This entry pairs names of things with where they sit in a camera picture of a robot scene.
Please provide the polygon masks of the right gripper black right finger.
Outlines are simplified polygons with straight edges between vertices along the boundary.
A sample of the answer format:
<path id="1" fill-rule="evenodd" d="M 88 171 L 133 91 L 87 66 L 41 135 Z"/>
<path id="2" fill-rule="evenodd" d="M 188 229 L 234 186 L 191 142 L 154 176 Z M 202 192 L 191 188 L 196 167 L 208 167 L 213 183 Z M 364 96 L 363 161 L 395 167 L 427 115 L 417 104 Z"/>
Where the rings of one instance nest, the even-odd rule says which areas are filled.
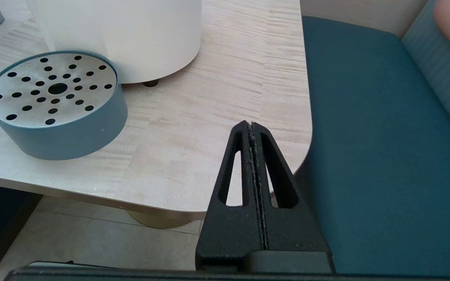
<path id="1" fill-rule="evenodd" d="M 331 253 L 273 135 L 266 127 L 252 123 L 252 140 L 264 249 Z"/>

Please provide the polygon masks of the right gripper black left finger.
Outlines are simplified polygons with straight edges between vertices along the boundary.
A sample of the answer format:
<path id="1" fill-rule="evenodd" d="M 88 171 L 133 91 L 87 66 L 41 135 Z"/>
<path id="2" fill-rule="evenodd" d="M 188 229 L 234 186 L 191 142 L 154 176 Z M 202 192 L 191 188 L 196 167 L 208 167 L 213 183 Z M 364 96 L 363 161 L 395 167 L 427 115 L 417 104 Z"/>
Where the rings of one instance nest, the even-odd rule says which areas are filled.
<path id="1" fill-rule="evenodd" d="M 195 249 L 196 270 L 240 270 L 247 254 L 264 248 L 251 132 L 247 121 L 236 124 L 230 132 Z M 242 205 L 228 206 L 236 153 L 241 157 Z"/>

